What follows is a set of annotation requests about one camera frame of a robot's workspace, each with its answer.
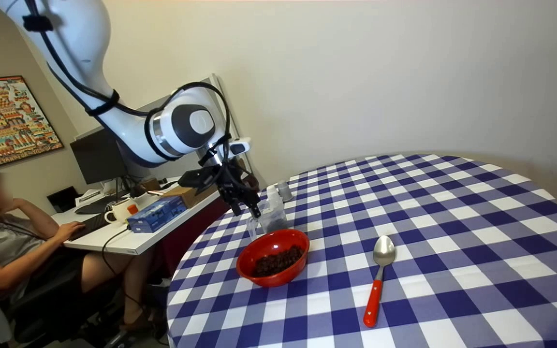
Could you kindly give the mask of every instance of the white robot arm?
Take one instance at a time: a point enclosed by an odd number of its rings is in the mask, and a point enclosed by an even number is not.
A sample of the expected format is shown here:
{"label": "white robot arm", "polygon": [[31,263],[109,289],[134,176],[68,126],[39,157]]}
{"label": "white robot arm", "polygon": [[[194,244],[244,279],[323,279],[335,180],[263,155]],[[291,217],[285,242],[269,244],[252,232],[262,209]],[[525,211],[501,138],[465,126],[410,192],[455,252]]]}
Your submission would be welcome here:
{"label": "white robot arm", "polygon": [[229,107],[217,87],[188,84],[157,111],[132,111],[103,74],[111,22],[101,0],[0,0],[0,10],[31,39],[86,113],[111,130],[138,163],[157,167],[198,151],[205,171],[194,176],[215,182],[236,213],[238,203],[246,203],[260,215],[258,190],[242,182],[242,169],[233,161],[248,151],[248,144],[231,142]]}

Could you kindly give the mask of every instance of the red spoon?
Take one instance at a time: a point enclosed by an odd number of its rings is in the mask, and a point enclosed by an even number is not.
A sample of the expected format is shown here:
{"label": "red spoon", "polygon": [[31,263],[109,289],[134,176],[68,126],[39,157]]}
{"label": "red spoon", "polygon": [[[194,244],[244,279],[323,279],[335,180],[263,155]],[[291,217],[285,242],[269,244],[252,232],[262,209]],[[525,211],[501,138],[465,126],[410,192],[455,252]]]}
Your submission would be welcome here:
{"label": "red spoon", "polygon": [[383,267],[391,265],[397,258],[395,244],[389,236],[381,236],[374,248],[374,260],[380,265],[378,277],[372,287],[370,302],[364,312],[364,325],[376,327],[378,325],[378,316],[380,316],[380,300],[383,292]]}

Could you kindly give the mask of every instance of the checkered pattern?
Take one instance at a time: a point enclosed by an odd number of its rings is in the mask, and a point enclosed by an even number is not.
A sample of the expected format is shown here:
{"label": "checkered pattern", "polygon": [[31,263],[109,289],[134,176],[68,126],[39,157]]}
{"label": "checkered pattern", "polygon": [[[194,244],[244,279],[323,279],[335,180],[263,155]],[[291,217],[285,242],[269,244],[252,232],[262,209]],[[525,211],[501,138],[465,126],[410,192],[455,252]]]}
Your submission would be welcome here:
{"label": "checkered pattern", "polygon": [[[306,271],[258,289],[236,273],[252,217],[227,213],[184,256],[169,337],[211,347],[557,347],[557,203],[519,174],[470,159],[393,155],[289,182]],[[376,329],[362,323],[374,246],[389,234]]]}

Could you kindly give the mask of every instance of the blue and white checkered tablecloth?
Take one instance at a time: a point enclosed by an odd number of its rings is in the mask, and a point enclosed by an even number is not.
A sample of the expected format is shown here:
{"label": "blue and white checkered tablecloth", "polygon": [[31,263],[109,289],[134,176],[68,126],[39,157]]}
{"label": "blue and white checkered tablecloth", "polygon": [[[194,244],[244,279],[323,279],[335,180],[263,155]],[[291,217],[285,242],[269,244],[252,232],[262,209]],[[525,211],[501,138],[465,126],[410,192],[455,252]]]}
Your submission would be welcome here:
{"label": "blue and white checkered tablecloth", "polygon": [[[252,217],[227,213],[184,256],[169,292],[171,347],[557,347],[557,203],[470,159],[393,155],[294,176],[289,219],[306,271],[258,289],[236,273]],[[391,234],[376,329],[362,323]]]}

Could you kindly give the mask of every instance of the computer monitor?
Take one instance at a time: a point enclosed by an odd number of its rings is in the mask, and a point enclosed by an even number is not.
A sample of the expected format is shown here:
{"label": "computer monitor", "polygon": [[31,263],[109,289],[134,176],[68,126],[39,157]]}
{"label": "computer monitor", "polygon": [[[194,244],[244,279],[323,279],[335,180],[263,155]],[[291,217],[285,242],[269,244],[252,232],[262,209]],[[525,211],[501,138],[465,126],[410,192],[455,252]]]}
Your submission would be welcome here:
{"label": "computer monitor", "polygon": [[105,128],[70,144],[87,184],[120,178],[126,184],[128,167],[116,136]]}

